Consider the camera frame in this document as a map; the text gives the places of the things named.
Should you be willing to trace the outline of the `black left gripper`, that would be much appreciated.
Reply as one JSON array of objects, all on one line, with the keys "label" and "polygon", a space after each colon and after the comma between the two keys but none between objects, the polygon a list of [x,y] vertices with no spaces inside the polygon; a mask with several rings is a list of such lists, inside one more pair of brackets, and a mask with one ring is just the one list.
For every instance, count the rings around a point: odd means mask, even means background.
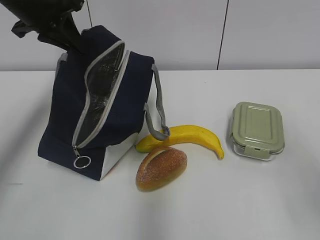
[{"label": "black left gripper", "polygon": [[35,31],[40,42],[79,54],[84,52],[72,16],[72,12],[82,9],[83,0],[2,0],[0,4],[19,19],[11,29],[19,38]]}]

